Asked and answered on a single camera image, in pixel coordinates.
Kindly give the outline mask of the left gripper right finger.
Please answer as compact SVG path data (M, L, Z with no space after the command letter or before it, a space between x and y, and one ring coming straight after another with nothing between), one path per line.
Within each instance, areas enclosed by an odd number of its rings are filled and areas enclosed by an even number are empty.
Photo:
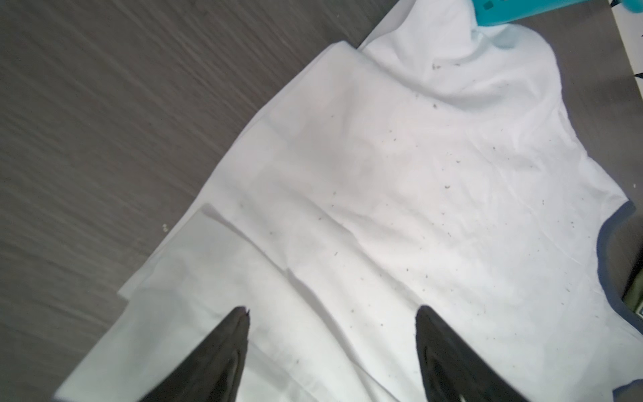
M524 401L431 307L419 308L416 346L428 401Z

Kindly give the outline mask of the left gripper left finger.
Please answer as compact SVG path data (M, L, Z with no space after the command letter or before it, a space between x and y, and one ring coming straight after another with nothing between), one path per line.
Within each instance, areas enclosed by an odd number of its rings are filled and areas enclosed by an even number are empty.
M234 308L143 401L235 401L248 351L251 318Z

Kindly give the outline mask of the green tank top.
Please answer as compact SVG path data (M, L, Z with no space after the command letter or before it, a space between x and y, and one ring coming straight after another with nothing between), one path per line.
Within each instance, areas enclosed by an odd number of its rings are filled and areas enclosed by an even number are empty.
M624 304L639 318L642 318L642 290L643 272L639 271L632 279L631 284L623 297Z

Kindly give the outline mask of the white grey tank top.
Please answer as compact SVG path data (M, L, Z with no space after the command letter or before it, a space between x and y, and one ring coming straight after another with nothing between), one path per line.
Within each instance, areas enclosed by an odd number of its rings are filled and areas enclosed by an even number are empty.
M55 393L139 401L232 310L240 401L423 401L429 306L533 401L611 401L641 322L600 281L630 201L584 149L538 33L402 1L239 134Z

